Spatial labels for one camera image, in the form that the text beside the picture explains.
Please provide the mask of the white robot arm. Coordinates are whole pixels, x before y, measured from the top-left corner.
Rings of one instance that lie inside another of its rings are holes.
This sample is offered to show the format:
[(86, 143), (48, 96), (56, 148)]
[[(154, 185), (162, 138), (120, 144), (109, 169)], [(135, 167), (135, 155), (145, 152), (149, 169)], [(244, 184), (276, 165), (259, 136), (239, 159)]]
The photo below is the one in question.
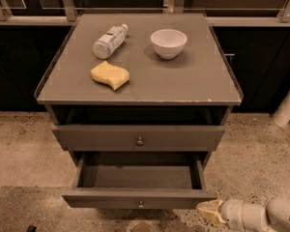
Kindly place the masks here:
[[(290, 90), (273, 119), (280, 127), (289, 123)], [(290, 203), (278, 198), (271, 199), (266, 207), (238, 199), (217, 199), (199, 203), (196, 210), (203, 218), (240, 232), (290, 232)]]

